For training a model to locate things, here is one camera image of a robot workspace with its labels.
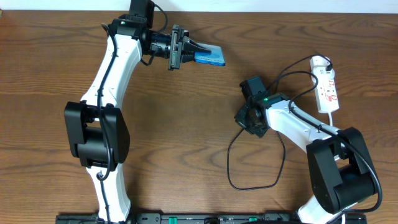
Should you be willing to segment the blue Samsung Galaxy smartphone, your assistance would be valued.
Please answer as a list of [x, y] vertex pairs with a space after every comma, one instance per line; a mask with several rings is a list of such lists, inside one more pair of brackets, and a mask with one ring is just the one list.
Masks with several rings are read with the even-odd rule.
[[202, 44], [203, 47], [210, 49], [210, 53], [195, 52], [194, 62], [215, 65], [215, 66], [225, 66], [225, 60], [223, 57], [223, 51], [220, 46]]

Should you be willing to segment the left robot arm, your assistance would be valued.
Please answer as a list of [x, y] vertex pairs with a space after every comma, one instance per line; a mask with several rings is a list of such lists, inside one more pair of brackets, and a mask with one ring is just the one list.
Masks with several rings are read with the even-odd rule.
[[211, 53], [189, 32], [174, 25], [170, 34], [153, 30], [153, 1], [131, 1], [129, 12], [102, 24], [107, 48], [96, 77], [80, 101], [64, 110], [71, 154], [91, 176], [99, 212], [95, 223], [126, 223], [131, 209], [127, 196], [123, 163], [130, 147], [130, 135], [122, 105], [128, 83], [143, 55], [165, 58], [168, 69], [191, 62], [196, 53]]

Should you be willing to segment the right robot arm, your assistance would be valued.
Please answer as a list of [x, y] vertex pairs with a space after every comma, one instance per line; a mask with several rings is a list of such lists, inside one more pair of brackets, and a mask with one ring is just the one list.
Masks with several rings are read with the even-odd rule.
[[366, 223], [380, 207], [382, 189], [363, 135], [329, 126], [267, 90], [260, 77], [239, 85], [245, 104], [235, 115], [244, 131], [261, 138], [272, 129], [307, 155], [313, 196], [290, 215], [296, 223]]

